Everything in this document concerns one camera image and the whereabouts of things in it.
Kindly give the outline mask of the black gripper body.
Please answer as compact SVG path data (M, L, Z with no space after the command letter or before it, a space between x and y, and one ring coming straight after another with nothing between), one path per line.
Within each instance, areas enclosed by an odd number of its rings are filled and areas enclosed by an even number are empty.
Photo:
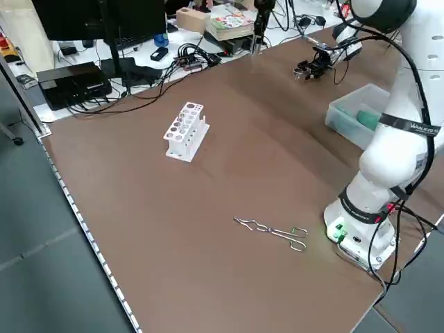
M314 48L314 51L314 75L323 75L332 66L334 52L320 48Z

